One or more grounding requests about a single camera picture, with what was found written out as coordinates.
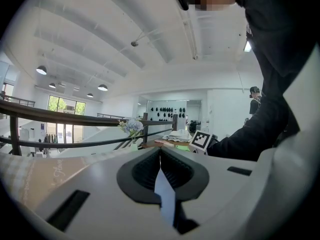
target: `black t-shirt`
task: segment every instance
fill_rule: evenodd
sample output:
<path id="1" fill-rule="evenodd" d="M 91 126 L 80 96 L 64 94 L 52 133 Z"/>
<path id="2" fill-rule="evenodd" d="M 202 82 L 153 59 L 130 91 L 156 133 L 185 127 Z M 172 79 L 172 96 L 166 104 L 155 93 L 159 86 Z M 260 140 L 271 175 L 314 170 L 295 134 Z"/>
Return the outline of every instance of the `black t-shirt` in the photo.
<path id="1" fill-rule="evenodd" d="M 257 99 L 253 99 L 251 100 L 250 103 L 250 115 L 253 115 L 254 113 L 257 112 L 258 108 L 260 107 L 260 103 L 261 103 L 261 96 L 258 96 Z"/>

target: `white cloth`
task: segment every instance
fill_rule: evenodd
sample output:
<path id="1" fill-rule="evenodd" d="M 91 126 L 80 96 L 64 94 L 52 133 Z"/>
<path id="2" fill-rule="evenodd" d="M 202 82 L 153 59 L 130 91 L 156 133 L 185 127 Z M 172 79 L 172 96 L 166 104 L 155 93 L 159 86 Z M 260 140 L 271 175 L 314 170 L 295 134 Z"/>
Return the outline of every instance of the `white cloth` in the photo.
<path id="1" fill-rule="evenodd" d="M 173 130 L 169 135 L 163 136 L 162 139 L 174 142 L 190 142 L 192 136 L 187 130 Z"/>

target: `black jacket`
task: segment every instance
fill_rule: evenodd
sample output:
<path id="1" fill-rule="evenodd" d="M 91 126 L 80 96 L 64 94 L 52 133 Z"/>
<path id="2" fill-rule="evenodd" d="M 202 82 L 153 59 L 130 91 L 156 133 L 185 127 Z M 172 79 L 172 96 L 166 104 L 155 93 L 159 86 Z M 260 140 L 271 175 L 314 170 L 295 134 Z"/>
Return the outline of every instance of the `black jacket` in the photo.
<path id="1" fill-rule="evenodd" d="M 259 110 L 243 128 L 210 146 L 209 156 L 256 161 L 288 125 L 299 128 L 283 98 L 316 41 L 317 0 L 237 0 L 245 8 L 248 39 L 263 75 Z"/>

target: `checkered cloth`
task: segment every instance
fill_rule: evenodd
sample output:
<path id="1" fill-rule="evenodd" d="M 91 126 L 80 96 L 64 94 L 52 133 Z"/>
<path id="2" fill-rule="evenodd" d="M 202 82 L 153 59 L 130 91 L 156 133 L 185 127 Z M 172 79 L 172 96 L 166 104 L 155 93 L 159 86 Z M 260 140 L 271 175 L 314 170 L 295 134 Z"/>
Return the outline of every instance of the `checkered cloth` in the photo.
<path id="1" fill-rule="evenodd" d="M 106 153 L 68 158 L 36 158 L 0 152 L 0 179 L 12 198 L 33 210 L 52 189 L 86 166 L 130 152 L 130 147 L 126 147 Z M 59 163 L 63 166 L 64 178 L 53 176 L 53 172 L 59 170 Z"/>

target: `black slot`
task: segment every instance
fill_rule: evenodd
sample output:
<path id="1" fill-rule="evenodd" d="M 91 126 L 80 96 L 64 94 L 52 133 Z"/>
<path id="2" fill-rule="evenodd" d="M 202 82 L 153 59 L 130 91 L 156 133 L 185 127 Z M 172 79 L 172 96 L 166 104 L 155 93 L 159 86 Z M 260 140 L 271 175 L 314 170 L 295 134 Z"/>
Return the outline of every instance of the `black slot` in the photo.
<path id="1" fill-rule="evenodd" d="M 67 200 L 47 219 L 50 225 L 64 232 L 74 219 L 81 206 L 90 194 L 85 191 L 74 191 Z"/>
<path id="2" fill-rule="evenodd" d="M 233 173 L 236 173 L 236 174 L 245 175 L 245 176 L 250 176 L 250 174 L 252 173 L 252 170 L 238 168 L 238 167 L 234 167 L 234 166 L 229 167 L 227 169 L 227 171 L 233 172 Z"/>

